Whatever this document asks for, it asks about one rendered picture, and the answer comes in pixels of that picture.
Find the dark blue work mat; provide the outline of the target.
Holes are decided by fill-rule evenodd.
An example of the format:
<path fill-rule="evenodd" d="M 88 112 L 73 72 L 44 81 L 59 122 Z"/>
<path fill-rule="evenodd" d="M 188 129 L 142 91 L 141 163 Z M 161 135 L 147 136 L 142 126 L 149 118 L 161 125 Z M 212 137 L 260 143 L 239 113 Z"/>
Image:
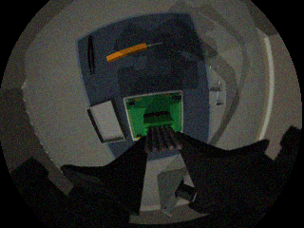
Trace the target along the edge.
<path fill-rule="evenodd" d="M 88 35 L 94 47 L 92 75 L 87 61 Z M 125 113 L 124 96 L 128 95 L 183 90 L 183 134 L 209 144 L 212 85 L 205 48 L 191 12 L 168 10 L 125 16 L 88 31 L 75 43 L 87 106 L 114 100 L 121 117 L 126 141 L 105 144 L 114 160 L 136 143 Z M 111 53 L 143 43 L 161 44 L 113 62 L 106 60 Z"/>

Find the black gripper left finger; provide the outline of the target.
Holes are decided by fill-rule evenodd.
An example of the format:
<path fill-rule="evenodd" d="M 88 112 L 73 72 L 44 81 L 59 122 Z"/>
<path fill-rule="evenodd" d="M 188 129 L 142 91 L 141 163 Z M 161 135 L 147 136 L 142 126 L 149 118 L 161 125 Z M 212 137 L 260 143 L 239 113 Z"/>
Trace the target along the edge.
<path fill-rule="evenodd" d="M 72 185 L 114 199 L 129 216 L 139 216 L 145 165 L 148 153 L 144 151 L 147 134 L 141 136 L 128 151 L 106 166 L 88 167 L 62 164 L 61 171 Z"/>

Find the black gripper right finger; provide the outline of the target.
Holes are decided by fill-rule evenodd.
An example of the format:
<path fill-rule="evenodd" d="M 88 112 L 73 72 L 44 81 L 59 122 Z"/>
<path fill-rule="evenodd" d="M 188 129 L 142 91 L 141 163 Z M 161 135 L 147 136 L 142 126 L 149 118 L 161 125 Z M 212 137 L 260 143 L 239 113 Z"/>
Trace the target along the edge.
<path fill-rule="evenodd" d="M 224 191 L 240 168 L 254 162 L 269 148 L 269 140 L 259 140 L 227 151 L 181 132 L 176 132 L 176 136 L 182 140 L 183 148 L 179 152 L 197 190 L 201 208 L 214 205 L 214 199 Z"/>

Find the green circuit board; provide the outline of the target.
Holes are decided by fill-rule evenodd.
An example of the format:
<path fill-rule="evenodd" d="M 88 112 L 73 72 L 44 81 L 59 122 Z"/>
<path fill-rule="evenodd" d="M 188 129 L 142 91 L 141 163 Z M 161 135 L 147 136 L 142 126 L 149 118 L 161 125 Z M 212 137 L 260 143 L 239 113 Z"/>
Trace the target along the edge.
<path fill-rule="evenodd" d="M 145 136 L 144 114 L 160 113 L 160 111 L 168 111 L 170 117 L 174 119 L 175 132 L 181 132 L 181 99 L 174 100 L 172 99 L 172 95 L 181 96 L 181 92 L 179 94 L 171 92 L 171 94 L 125 99 L 134 140 L 136 140 L 138 134 Z M 134 102 L 134 105 L 129 106 L 129 102 Z"/>

